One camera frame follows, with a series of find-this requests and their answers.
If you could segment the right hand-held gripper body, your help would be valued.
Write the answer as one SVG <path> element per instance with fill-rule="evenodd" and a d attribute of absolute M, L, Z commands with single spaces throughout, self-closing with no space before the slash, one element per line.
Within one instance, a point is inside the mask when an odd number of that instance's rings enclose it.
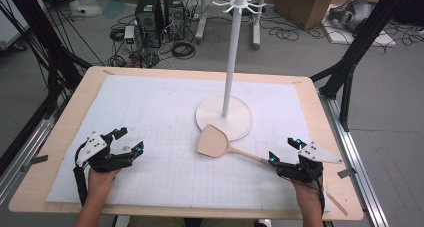
<path fill-rule="evenodd" d="M 326 148 L 315 142 L 305 143 L 306 146 L 298 154 L 296 164 L 280 161 L 280 166 L 275 169 L 279 177 L 309 183 L 322 176 L 323 163 L 341 164 L 342 159 L 331 153 Z"/>

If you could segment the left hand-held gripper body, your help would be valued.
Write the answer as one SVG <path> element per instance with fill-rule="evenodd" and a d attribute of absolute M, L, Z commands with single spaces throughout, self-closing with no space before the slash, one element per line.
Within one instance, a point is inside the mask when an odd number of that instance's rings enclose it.
<path fill-rule="evenodd" d="M 75 166 L 90 165 L 96 172 L 107 173 L 118 169 L 130 167 L 134 159 L 127 153 L 112 154 L 111 145 L 106 146 L 102 134 L 93 131 L 87 140 L 75 153 Z"/>

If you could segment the wooden spatula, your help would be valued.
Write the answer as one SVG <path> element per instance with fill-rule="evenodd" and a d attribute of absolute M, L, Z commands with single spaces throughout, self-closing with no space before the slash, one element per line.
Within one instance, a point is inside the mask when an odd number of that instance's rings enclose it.
<path fill-rule="evenodd" d="M 227 153 L 236 153 L 268 165 L 268 161 L 266 159 L 233 147 L 226 134 L 211 124 L 207 124 L 203 128 L 197 142 L 196 151 L 200 154 L 213 158 L 224 156 Z"/>

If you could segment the person's right hand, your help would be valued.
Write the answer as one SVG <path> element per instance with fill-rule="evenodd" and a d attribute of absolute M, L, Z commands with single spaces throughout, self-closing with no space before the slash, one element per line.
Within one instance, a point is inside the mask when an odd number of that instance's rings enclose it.
<path fill-rule="evenodd" d="M 302 183 L 292 181 L 292 185 L 296 192 L 296 199 L 301 209 L 303 208 L 321 208 L 320 192 L 315 181 Z"/>

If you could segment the person's left hand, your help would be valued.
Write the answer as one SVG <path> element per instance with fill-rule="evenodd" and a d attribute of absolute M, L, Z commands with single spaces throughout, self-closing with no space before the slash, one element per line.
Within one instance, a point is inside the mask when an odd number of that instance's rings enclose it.
<path fill-rule="evenodd" d="M 119 172 L 120 170 L 114 170 L 107 173 L 99 173 L 91 169 L 89 171 L 88 196 L 98 199 L 105 198 Z"/>

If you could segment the white grid mat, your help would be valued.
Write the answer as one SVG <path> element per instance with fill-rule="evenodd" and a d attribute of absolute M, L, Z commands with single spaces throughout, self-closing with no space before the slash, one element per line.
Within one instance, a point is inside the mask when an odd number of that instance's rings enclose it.
<path fill-rule="evenodd" d="M 144 152 L 122 170 L 109 194 L 111 204 L 295 211 L 292 184 L 275 170 L 248 157 L 197 153 L 200 129 L 195 111 L 222 94 L 221 81 L 107 77 L 62 161 L 47 196 L 50 203 L 79 200 L 74 156 L 92 132 L 126 128 L 113 152 L 143 143 Z"/>

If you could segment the grey tape strip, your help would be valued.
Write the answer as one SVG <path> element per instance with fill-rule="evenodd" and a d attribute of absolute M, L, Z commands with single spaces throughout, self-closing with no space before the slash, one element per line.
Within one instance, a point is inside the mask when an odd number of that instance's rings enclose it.
<path fill-rule="evenodd" d="M 24 164 L 21 166 L 20 172 L 28 172 L 33 165 L 46 162 L 47 160 L 48 160 L 48 155 L 31 158 L 31 160 L 27 164 Z"/>
<path fill-rule="evenodd" d="M 353 168 L 346 168 L 340 172 L 338 172 L 338 176 L 343 179 L 345 177 L 354 176 L 356 174 L 356 170 Z"/>

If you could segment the white hook rack stand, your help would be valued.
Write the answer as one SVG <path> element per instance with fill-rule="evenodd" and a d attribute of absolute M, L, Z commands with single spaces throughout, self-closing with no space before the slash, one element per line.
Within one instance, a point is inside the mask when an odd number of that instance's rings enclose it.
<path fill-rule="evenodd" d="M 195 117 L 198 127 L 203 130 L 211 124 L 223 131 L 230 141 L 245 137 L 252 129 L 254 117 L 250 107 L 241 99 L 231 95 L 235 70 L 242 12 L 253 11 L 251 6 L 260 8 L 263 4 L 253 4 L 252 0 L 224 0 L 213 2 L 217 6 L 228 6 L 225 13 L 232 12 L 231 39 L 227 61 L 225 91 L 223 96 L 213 96 L 203 100 L 197 107 Z"/>

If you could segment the small grey electronic box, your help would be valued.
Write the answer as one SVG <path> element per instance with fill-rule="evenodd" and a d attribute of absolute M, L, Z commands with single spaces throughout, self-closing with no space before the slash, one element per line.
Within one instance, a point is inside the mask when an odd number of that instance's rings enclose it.
<path fill-rule="evenodd" d="M 135 42 L 135 27 L 126 26 L 124 32 L 124 40 L 127 44 L 133 44 Z"/>

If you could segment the white stand leg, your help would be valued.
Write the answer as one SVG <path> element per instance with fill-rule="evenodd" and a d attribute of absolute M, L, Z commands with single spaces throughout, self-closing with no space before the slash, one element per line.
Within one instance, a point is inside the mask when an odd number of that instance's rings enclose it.
<path fill-rule="evenodd" d="M 252 23 L 252 46 L 255 50 L 260 49 L 260 18 L 263 11 L 265 0 L 257 0 L 257 3 L 254 7 L 255 14 Z"/>
<path fill-rule="evenodd" d="M 195 34 L 195 39 L 197 44 L 200 44 L 203 39 L 206 22 L 207 22 L 206 0 L 201 0 L 201 12 L 199 14 L 197 31 Z"/>

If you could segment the black computer tower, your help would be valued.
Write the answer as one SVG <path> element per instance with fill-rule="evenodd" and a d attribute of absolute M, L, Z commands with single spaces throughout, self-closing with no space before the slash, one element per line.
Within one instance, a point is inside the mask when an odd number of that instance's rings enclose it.
<path fill-rule="evenodd" d="M 160 0 L 139 0 L 135 17 L 144 47 L 159 48 L 160 33 L 164 28 Z"/>
<path fill-rule="evenodd" d="M 165 27 L 170 40 L 185 38 L 185 7 L 182 0 L 163 0 Z"/>

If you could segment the white flat board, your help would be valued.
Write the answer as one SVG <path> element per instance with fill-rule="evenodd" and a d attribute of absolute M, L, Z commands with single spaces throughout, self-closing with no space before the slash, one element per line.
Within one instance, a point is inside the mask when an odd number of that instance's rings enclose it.
<path fill-rule="evenodd" d="M 350 45 L 354 40 L 353 34 L 337 20 L 330 20 L 328 16 L 329 12 L 326 12 L 322 20 L 322 28 L 329 42 L 332 44 Z M 394 47 L 396 42 L 385 31 L 381 31 L 372 45 L 376 47 Z"/>

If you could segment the grey and black headset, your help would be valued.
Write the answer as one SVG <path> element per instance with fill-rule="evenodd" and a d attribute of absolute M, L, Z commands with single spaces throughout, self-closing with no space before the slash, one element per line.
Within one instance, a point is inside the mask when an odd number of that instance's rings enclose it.
<path fill-rule="evenodd" d="M 328 18 L 336 20 L 348 31 L 354 33 L 361 28 L 374 8 L 375 3 L 368 0 L 347 0 L 342 5 L 331 8 Z"/>

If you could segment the aluminium rail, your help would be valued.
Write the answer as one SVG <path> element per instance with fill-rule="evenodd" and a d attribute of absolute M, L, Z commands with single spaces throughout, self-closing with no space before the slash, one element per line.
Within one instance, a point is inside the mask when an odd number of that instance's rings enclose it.
<path fill-rule="evenodd" d="M 319 96 L 319 99 L 333 129 L 333 134 L 338 143 L 342 158 L 351 171 L 349 177 L 353 181 L 362 212 L 365 214 L 365 219 L 371 223 L 372 227 L 389 227 L 389 223 L 368 177 L 367 170 L 362 162 L 354 139 L 349 131 L 344 130 L 342 123 L 339 121 L 340 107 L 337 101 L 328 99 L 322 95 Z"/>
<path fill-rule="evenodd" d="M 0 157 L 0 206 L 26 173 L 20 172 L 21 166 L 38 157 L 65 106 L 66 100 L 59 98 L 57 106 L 49 110 L 47 100 L 44 100 Z"/>

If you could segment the black metal frame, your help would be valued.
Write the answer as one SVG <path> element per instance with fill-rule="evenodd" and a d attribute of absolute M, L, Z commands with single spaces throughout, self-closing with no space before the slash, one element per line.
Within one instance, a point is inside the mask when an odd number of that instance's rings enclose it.
<path fill-rule="evenodd" d="M 335 100 L 338 91 L 343 88 L 339 122 L 346 132 L 349 131 L 348 114 L 355 69 L 404 1 L 379 0 L 342 58 L 333 66 L 310 77 L 313 82 L 328 77 L 326 84 L 319 89 L 319 93 L 327 99 Z"/>
<path fill-rule="evenodd" d="M 87 70 L 91 64 L 69 51 L 60 41 L 56 31 L 50 24 L 45 12 L 37 0 L 11 0 L 24 20 L 33 31 L 42 48 L 33 45 L 33 39 L 18 20 L 5 7 L 0 5 L 0 11 L 24 37 L 33 51 L 40 67 L 48 72 L 46 86 L 48 95 L 44 104 L 46 114 L 52 115 L 57 109 L 57 99 L 63 90 L 75 91 L 83 75 L 77 67 Z"/>

